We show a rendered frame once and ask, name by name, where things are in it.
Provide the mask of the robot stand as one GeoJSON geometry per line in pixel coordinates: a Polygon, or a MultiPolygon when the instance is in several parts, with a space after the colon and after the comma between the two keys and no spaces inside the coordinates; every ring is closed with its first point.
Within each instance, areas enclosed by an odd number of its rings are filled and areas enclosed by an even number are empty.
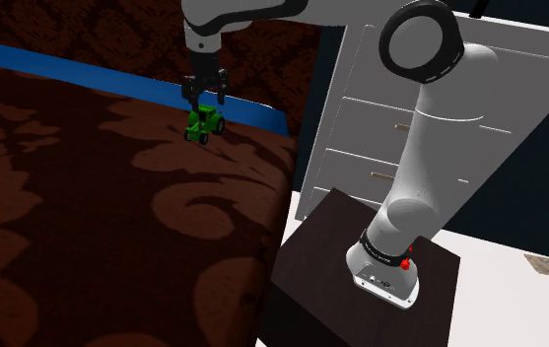
{"type": "Polygon", "coordinates": [[[260,340],[266,347],[447,347],[460,258],[419,237],[415,304],[402,310],[358,288],[346,264],[375,210],[333,190],[280,247],[260,340]]]}

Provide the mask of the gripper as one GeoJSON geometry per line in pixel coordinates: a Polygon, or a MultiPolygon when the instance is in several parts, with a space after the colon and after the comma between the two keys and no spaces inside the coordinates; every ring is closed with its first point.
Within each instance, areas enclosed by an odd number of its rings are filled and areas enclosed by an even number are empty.
{"type": "Polygon", "coordinates": [[[198,98],[201,92],[216,88],[217,103],[225,104],[229,92],[230,79],[226,69],[221,68],[217,52],[189,51],[193,76],[184,76],[181,83],[181,96],[189,102],[191,110],[199,111],[198,98]]]}

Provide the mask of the green toy tractor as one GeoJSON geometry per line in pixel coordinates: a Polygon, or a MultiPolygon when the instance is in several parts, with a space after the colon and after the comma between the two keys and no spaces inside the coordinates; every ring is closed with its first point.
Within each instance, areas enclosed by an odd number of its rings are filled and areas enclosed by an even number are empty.
{"type": "Polygon", "coordinates": [[[209,135],[221,136],[226,127],[226,119],[214,106],[200,104],[198,110],[192,110],[188,116],[188,126],[183,138],[185,141],[197,141],[206,145],[209,135]]]}

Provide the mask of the white chest of drawers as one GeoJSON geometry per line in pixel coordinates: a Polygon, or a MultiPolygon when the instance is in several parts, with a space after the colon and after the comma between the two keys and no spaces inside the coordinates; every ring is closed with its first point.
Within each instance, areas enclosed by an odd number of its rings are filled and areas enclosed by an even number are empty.
{"type": "MultiPolygon", "coordinates": [[[[498,80],[458,178],[472,195],[549,114],[549,28],[457,16],[465,41],[498,56],[498,80]]],[[[309,159],[296,217],[303,220],[331,188],[378,208],[389,192],[418,98],[418,84],[377,61],[379,30],[345,33],[309,159]]]]}

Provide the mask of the bed with brown patterned cover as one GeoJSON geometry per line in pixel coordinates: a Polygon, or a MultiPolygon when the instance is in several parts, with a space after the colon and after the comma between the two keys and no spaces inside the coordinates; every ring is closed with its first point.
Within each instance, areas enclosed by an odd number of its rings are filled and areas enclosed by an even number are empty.
{"type": "Polygon", "coordinates": [[[200,145],[179,0],[0,0],[0,347],[255,347],[319,39],[224,35],[285,131],[200,145]]]}

